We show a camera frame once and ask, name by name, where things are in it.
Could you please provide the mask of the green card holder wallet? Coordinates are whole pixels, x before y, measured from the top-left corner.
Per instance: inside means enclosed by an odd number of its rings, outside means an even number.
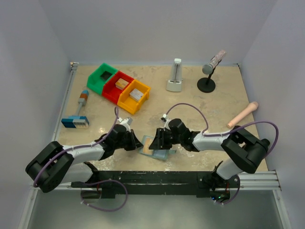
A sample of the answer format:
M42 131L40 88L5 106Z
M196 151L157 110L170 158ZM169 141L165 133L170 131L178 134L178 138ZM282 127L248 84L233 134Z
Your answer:
M147 135L144 135L143 138L142 138L142 144L145 142L145 139L147 137L150 137L153 139L153 137L151 136L147 136ZM138 153L141 154L141 155L144 155L144 156L147 156L147 157L150 157L150 158L154 158L154 159L159 159L159 160L166 160L168 158L169 155L172 155L172 154L175 154L176 153L176 149L169 149L169 150L153 150L153 154L150 156L150 155L145 155L142 153L142 149L139 149L138 150Z

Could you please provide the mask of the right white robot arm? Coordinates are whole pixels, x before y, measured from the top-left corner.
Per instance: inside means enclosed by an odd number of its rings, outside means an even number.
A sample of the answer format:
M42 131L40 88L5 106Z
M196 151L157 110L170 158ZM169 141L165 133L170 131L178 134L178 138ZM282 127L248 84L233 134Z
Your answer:
M240 126L229 132L203 135L199 131L191 131L181 119L173 119L156 130L149 149L169 150L173 145L180 145L190 152L224 151L229 156L202 179L205 187L216 189L242 172L255 173L269 152L270 142L257 138Z

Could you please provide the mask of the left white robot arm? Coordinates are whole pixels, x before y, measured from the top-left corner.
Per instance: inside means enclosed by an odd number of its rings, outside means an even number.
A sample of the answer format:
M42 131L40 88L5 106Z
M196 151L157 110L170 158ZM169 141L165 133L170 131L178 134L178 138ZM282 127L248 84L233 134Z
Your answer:
M52 141L29 162L25 172L33 180L33 186L44 193L63 183L69 169L76 164L109 158L117 149L132 151L143 147L134 131L116 124L112 130L86 145L63 146Z

